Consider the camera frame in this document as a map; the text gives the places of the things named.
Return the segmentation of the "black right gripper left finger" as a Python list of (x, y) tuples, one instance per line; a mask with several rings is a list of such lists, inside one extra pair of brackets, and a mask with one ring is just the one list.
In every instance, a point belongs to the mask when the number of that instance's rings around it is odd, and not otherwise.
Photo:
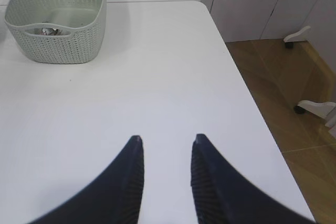
[(89, 185), (34, 223), (138, 223), (144, 188), (144, 149), (130, 137)]

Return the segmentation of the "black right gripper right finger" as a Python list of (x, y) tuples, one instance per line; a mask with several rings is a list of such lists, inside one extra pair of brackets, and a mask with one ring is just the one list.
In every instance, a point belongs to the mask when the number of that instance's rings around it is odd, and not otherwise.
[(199, 223), (312, 223), (253, 185), (205, 134), (193, 142), (191, 188)]

